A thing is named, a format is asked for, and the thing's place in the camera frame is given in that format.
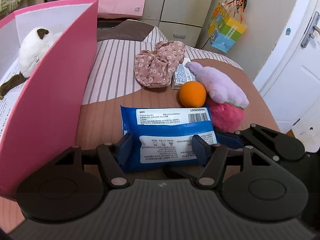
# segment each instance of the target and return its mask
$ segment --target brown plush tail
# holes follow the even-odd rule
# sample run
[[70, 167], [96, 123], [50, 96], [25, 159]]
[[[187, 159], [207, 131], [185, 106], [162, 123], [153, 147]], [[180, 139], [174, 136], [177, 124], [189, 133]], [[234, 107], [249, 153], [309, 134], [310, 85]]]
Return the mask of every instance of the brown plush tail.
[[17, 75], [14, 75], [12, 78], [10, 78], [6, 83], [3, 83], [0, 86], [0, 100], [3, 99], [3, 97], [14, 87], [22, 84], [27, 79], [21, 74], [21, 72]]

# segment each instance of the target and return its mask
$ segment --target wet wipes package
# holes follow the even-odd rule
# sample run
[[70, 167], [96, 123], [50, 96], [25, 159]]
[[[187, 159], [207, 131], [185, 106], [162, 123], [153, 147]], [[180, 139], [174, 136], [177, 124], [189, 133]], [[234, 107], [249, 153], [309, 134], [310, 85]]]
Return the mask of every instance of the wet wipes package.
[[121, 107], [123, 133], [133, 135], [124, 172], [156, 169], [166, 164], [198, 163], [192, 152], [192, 136], [217, 143], [210, 111], [202, 108]]

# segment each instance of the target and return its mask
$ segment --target door handle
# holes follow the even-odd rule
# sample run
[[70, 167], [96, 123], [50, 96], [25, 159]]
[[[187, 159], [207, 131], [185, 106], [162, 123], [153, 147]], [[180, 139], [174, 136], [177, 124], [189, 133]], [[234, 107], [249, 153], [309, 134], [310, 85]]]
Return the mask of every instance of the door handle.
[[305, 36], [302, 40], [301, 47], [305, 48], [308, 45], [310, 39], [315, 38], [315, 35], [313, 34], [314, 31], [317, 31], [320, 35], [320, 28], [317, 27], [319, 20], [320, 20], [320, 14], [316, 12], [310, 21], [307, 31], [305, 32]]
[[314, 30], [317, 31], [317, 32], [319, 33], [319, 35], [320, 35], [320, 28], [318, 28], [318, 27], [315, 26], [315, 25], [313, 25], [313, 28], [314, 28]]

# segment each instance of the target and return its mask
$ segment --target colorful paper bag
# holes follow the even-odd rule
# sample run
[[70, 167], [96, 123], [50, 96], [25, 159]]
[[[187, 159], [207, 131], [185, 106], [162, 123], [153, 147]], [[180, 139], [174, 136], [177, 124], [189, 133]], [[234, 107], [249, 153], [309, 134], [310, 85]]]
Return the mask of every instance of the colorful paper bag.
[[210, 44], [223, 52], [235, 44], [238, 38], [246, 30], [246, 26], [230, 16], [231, 11], [218, 2], [208, 25]]

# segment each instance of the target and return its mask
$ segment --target cabinet handle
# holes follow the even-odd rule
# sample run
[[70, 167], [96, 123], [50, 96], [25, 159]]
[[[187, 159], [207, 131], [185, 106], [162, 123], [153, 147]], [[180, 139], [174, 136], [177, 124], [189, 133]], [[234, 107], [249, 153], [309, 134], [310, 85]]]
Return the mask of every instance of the cabinet handle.
[[184, 40], [184, 39], [186, 38], [185, 35], [179, 35], [179, 34], [174, 34], [173, 37], [174, 37], [175, 39], [181, 39], [181, 40]]

